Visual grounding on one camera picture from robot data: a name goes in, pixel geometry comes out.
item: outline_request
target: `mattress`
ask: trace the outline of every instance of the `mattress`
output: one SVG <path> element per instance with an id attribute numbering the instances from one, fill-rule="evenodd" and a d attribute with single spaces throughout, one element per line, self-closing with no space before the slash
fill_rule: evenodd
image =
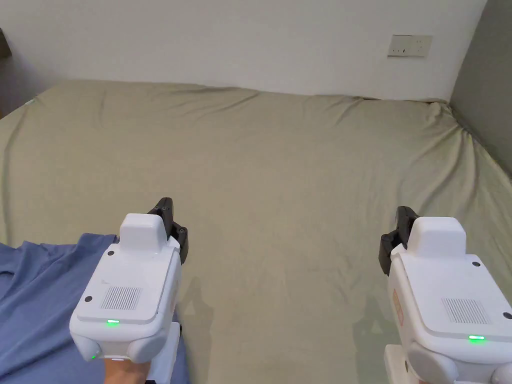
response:
<path id="1" fill-rule="evenodd" d="M 512 299 L 510 180 L 443 103 L 69 81 L 0 120 L 0 148 L 12 246 L 174 199 L 193 382 L 386 383 L 398 205 L 459 219 Z"/>

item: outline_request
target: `wall socket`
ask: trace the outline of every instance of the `wall socket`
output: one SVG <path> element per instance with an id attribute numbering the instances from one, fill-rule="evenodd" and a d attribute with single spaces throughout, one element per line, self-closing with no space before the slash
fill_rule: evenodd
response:
<path id="1" fill-rule="evenodd" d="M 430 35 L 393 35 L 388 57 L 427 57 L 431 45 Z"/>

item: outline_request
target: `speaker grille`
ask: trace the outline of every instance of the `speaker grille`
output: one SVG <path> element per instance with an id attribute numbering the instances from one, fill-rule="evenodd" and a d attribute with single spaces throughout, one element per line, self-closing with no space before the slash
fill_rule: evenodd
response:
<path id="1" fill-rule="evenodd" d="M 482 303 L 471 298 L 443 298 L 444 308 L 452 323 L 490 324 Z"/>
<path id="2" fill-rule="evenodd" d="M 136 287 L 111 286 L 105 294 L 101 308 L 133 311 L 137 308 L 141 290 Z"/>

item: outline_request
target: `orange label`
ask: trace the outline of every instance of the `orange label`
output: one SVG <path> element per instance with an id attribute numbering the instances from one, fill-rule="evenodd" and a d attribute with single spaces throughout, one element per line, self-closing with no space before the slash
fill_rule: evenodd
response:
<path id="1" fill-rule="evenodd" d="M 398 294 L 396 290 L 393 291 L 393 302 L 395 303 L 396 315 L 398 316 L 398 321 L 400 321 L 400 326 L 403 326 L 403 311 L 402 306 L 400 305 L 400 300 L 398 299 Z"/>

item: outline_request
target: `human hand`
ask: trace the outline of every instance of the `human hand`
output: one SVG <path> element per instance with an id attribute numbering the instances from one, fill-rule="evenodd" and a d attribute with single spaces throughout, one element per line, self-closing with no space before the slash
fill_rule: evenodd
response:
<path id="1" fill-rule="evenodd" d="M 104 384 L 144 384 L 150 372 L 151 362 L 136 364 L 131 360 L 104 359 Z"/>

